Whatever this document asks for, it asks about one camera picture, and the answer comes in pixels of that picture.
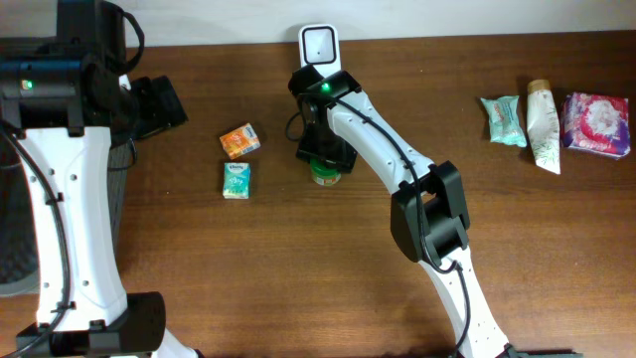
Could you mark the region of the teal snack pouch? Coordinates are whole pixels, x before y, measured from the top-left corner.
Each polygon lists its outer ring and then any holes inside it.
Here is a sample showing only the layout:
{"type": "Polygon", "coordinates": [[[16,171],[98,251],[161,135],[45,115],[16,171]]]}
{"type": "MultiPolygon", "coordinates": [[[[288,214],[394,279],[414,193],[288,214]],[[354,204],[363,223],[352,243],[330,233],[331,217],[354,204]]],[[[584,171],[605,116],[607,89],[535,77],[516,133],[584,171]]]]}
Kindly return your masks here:
{"type": "Polygon", "coordinates": [[[517,95],[501,96],[496,99],[481,98],[488,113],[490,141],[525,148],[528,143],[520,125],[517,95]]]}

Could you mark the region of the white cream tube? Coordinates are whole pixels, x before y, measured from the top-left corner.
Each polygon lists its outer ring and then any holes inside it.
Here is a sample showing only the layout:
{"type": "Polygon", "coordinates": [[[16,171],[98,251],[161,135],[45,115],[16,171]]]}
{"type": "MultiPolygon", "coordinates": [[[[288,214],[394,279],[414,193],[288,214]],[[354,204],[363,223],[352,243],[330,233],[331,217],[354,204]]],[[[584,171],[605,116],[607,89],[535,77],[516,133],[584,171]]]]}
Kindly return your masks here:
{"type": "Polygon", "coordinates": [[[527,132],[536,165],[559,175],[559,120],[550,82],[534,80],[527,89],[527,132]]]}

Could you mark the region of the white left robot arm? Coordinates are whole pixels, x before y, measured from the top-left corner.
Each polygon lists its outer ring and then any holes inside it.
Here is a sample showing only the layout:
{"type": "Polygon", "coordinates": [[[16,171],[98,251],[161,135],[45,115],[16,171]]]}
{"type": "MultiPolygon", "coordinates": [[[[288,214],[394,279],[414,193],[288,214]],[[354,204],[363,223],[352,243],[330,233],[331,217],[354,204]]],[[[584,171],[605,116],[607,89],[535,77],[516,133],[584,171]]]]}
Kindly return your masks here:
{"type": "Polygon", "coordinates": [[[40,269],[36,320],[18,357],[193,357],[156,291],[129,293],[115,260],[108,156],[183,124],[166,77],[130,81],[134,16],[108,1],[62,1],[52,43],[1,62],[1,132],[25,170],[40,269]]]}

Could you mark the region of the green lid jar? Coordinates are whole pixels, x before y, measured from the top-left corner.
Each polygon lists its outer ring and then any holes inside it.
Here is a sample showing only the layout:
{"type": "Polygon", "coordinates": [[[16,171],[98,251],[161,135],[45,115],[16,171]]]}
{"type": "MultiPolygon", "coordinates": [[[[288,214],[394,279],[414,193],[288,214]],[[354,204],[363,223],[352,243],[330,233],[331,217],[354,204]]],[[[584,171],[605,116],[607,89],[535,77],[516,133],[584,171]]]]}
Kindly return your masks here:
{"type": "Polygon", "coordinates": [[[310,169],[312,180],[321,186],[333,186],[341,179],[341,173],[332,168],[327,168],[319,161],[311,160],[310,169]]]}

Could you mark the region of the orange Kleenex tissue pack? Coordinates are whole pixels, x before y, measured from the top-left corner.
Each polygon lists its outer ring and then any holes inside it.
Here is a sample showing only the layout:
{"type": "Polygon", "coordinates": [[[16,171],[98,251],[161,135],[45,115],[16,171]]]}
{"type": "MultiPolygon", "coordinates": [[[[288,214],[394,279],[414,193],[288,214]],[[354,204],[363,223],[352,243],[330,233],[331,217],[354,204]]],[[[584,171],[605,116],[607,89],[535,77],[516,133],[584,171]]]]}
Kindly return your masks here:
{"type": "Polygon", "coordinates": [[[220,143],[230,159],[236,159],[260,147],[259,138],[250,123],[222,135],[220,143]]]}

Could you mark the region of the teal Kleenex tissue pack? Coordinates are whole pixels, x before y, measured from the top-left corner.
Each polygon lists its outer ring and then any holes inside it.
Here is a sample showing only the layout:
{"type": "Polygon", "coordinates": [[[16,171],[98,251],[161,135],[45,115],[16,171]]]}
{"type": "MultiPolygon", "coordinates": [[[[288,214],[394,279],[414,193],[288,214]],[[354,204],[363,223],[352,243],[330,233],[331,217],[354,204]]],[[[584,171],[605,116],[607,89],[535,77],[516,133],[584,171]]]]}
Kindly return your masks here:
{"type": "Polygon", "coordinates": [[[223,196],[225,199],[248,199],[250,166],[248,163],[229,162],[224,165],[223,196]]]}

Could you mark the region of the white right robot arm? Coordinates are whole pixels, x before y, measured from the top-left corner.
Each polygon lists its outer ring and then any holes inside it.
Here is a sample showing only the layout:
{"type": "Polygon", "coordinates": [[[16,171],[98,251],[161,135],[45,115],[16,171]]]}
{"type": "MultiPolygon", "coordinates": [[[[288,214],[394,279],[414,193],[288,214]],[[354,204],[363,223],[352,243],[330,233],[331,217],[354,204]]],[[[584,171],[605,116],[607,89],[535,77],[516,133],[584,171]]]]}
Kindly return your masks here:
{"type": "Polygon", "coordinates": [[[349,173],[358,158],[391,196],[390,227],[406,258],[430,277],[455,335],[453,357],[520,357],[497,324],[476,277],[462,179],[449,161],[414,150],[381,117],[347,72],[295,71],[288,89],[303,121],[297,158],[349,173]]]}

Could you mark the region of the red purple package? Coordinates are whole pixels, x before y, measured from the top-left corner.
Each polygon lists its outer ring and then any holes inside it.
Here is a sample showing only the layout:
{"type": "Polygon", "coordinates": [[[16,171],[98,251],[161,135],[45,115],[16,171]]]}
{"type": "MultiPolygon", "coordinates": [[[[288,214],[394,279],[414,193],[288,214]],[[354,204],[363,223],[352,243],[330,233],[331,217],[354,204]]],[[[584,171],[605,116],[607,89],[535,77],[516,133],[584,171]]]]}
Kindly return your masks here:
{"type": "Polygon", "coordinates": [[[564,148],[620,159],[631,151],[629,100],[603,94],[570,93],[560,115],[564,148]]]}

